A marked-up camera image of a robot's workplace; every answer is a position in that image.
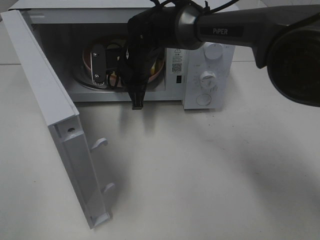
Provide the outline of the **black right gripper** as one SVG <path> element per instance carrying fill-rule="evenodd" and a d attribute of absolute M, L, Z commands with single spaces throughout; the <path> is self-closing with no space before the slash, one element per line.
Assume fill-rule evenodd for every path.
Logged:
<path fill-rule="evenodd" d="M 151 68 L 163 51 L 153 37 L 152 23 L 135 16 L 127 23 L 128 38 L 120 56 L 117 73 L 129 94 L 133 110 L 144 107 Z"/>

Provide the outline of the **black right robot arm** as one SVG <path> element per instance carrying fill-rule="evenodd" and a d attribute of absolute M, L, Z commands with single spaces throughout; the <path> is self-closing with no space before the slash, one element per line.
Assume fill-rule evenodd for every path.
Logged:
<path fill-rule="evenodd" d="M 204 43 L 252 49 L 256 66 L 266 68 L 287 99 L 320 105 L 320 7 L 283 5 L 227 11 L 191 0 L 155 1 L 131 17 L 117 74 L 135 110 L 144 106 L 150 70 L 164 48 L 199 49 Z"/>

